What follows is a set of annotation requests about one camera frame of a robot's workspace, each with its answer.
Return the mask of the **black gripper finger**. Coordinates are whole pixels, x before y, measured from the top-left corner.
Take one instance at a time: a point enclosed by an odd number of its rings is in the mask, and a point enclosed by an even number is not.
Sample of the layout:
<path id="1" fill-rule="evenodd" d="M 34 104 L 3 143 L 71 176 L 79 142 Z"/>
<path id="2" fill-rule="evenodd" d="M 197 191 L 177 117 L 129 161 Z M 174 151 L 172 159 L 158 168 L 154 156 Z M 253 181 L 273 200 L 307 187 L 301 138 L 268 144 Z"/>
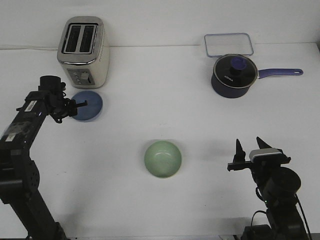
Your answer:
<path id="1" fill-rule="evenodd" d="M 84 102 L 76 103 L 75 107 L 85 107 L 88 105 L 88 102 L 85 100 Z"/>
<path id="2" fill-rule="evenodd" d="M 233 163 L 242 163 L 245 161 L 246 153 L 242 148 L 239 139 L 235 142 L 235 155 L 233 157 Z"/>
<path id="3" fill-rule="evenodd" d="M 263 141 L 259 136 L 256 137 L 256 142 L 258 145 L 258 151 L 260 153 L 267 153 L 272 149 L 272 147 L 268 145 L 265 141 Z"/>

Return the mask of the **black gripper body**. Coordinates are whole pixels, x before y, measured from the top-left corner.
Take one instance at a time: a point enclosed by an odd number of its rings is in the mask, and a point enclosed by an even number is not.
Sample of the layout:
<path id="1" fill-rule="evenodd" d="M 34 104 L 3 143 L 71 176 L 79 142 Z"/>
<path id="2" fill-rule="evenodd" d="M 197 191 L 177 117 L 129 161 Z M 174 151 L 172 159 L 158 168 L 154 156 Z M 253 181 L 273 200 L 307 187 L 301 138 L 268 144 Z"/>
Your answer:
<path id="1" fill-rule="evenodd" d="M 63 98 L 51 102 L 49 108 L 49 115 L 56 123 L 62 123 L 66 117 L 73 117 L 77 115 L 76 101 L 69 98 Z"/>
<path id="2" fill-rule="evenodd" d="M 238 161 L 227 164 L 227 170 L 239 171 L 243 169 L 257 169 L 257 168 L 277 168 L 283 164 L 288 164 L 291 157 L 287 156 L 258 156 L 253 161 Z"/>

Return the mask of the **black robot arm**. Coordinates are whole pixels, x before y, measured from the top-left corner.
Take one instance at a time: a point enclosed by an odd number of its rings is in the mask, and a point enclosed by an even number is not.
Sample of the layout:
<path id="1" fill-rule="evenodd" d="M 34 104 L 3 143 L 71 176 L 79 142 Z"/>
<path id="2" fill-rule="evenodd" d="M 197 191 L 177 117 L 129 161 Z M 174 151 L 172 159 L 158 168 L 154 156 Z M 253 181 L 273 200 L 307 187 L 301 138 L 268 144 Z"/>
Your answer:
<path id="1" fill-rule="evenodd" d="M 301 179 L 292 169 L 285 167 L 291 161 L 282 149 L 274 148 L 256 138 L 258 149 L 252 150 L 249 160 L 239 140 L 235 142 L 233 161 L 228 171 L 249 169 L 256 184 L 255 194 L 264 202 L 263 214 L 268 224 L 244 228 L 242 240 L 310 240 L 312 235 L 297 191 Z"/>
<path id="2" fill-rule="evenodd" d="M 66 84 L 53 75 L 40 77 L 0 138 L 0 199 L 11 206 L 27 230 L 28 240 L 65 240 L 66 234 L 49 211 L 38 188 L 40 173 L 30 158 L 31 146 L 47 116 L 60 124 L 87 102 L 66 97 Z"/>

